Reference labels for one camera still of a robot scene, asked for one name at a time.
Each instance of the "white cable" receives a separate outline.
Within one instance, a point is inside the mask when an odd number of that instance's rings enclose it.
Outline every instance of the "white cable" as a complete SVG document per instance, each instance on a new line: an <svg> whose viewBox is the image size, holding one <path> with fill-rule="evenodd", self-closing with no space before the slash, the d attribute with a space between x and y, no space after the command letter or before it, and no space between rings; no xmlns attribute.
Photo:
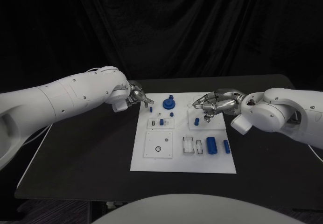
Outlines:
<svg viewBox="0 0 323 224"><path fill-rule="evenodd" d="M323 159L320 158L320 156L316 154L316 152L314 152L314 150L311 149L311 151L313 151L313 153L314 153L314 155L316 155L316 157L319 158L319 160L323 162Z"/></svg>
<svg viewBox="0 0 323 224"><path fill-rule="evenodd" d="M27 142L24 142L23 143L23 145L21 145L21 147L24 146L24 145L27 145L43 133L45 133L45 131L49 129L49 127L50 127L50 125L47 125L46 127L45 127L45 129L42 130L42 132L37 134L37 136L32 139L32 140L29 140Z"/></svg>
<svg viewBox="0 0 323 224"><path fill-rule="evenodd" d="M92 71L92 70L95 70L95 69L99 69L99 68L92 68L92 69L86 70L85 72L89 72L89 71Z"/></svg>

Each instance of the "table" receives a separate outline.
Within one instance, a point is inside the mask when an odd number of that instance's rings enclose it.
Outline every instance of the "table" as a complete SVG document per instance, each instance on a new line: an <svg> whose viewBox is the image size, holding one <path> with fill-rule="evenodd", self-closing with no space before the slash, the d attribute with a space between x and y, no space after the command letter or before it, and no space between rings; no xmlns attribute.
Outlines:
<svg viewBox="0 0 323 224"><path fill-rule="evenodd" d="M138 81L147 93L293 89L282 75ZM138 109L134 105L114 113L111 105L102 104L52 125L17 198L133 202L187 193L225 196L261 206L323 209L323 164L308 147L255 127L241 135L229 126L229 115L225 123L238 174L131 172Z"/></svg>

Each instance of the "peg board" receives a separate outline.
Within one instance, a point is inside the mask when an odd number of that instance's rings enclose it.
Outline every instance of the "peg board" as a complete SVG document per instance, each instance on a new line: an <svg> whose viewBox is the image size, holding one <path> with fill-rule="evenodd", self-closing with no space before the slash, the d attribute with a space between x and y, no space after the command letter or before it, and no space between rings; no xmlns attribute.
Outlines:
<svg viewBox="0 0 323 224"><path fill-rule="evenodd" d="M206 93L208 92L147 94L147 97L154 101L154 105L150 105L153 107L153 112L150 112L150 107L146 108L144 103L141 103L130 171L236 173L232 154L226 154L223 148L223 140L228 139L228 136L222 113L210 119L209 123L203 123L203 111L196 110L192 106L195 100ZM161 104L170 95L173 95L174 108L166 110ZM200 118L200 127L196 126L197 128L192 127L190 129L189 124L193 124L196 117ZM148 128L148 119L170 118L173 118L174 122L173 129ZM171 132L171 158L144 157L147 132ZM193 154L183 153L183 137L193 137ZM218 154L215 155L208 153L208 137L215 137L216 140ZM202 141L203 154L197 154L196 140Z"/></svg>

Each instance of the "small blue part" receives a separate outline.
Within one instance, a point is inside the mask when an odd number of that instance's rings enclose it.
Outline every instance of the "small blue part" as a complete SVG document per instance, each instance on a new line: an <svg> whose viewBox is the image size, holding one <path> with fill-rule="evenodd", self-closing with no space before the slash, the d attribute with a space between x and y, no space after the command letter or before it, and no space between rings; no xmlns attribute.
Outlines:
<svg viewBox="0 0 323 224"><path fill-rule="evenodd" d="M208 143L209 154L216 154L218 153L218 148L216 148L216 144L215 144L215 138L208 137L206 138L206 143Z"/></svg>
<svg viewBox="0 0 323 224"><path fill-rule="evenodd" d="M163 108L166 110L170 110L174 108L174 101L173 101L173 95L163 101Z"/></svg>
<svg viewBox="0 0 323 224"><path fill-rule="evenodd" d="M231 148L229 148L228 140L223 141L223 148L225 148L225 153L229 154L231 153Z"/></svg>
<svg viewBox="0 0 323 224"><path fill-rule="evenodd" d="M200 119L196 118L196 119L195 119L195 123L193 123L193 125L197 126L197 125L199 125L199 122L200 122Z"/></svg>

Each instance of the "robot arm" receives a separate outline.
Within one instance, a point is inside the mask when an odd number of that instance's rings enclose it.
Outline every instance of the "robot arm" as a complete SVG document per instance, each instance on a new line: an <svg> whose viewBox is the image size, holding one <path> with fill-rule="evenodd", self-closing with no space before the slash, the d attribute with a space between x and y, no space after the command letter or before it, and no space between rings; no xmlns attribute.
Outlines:
<svg viewBox="0 0 323 224"><path fill-rule="evenodd" d="M114 112L153 101L135 81L115 67L68 76L58 81L0 94L0 170L30 135L52 123L86 112L102 103Z"/></svg>
<svg viewBox="0 0 323 224"><path fill-rule="evenodd" d="M255 126L323 149L321 101L323 93L317 91L272 88L246 95L236 90L220 89L206 94L193 105L203 109L206 122L222 111L238 115L231 126L241 134Z"/></svg>

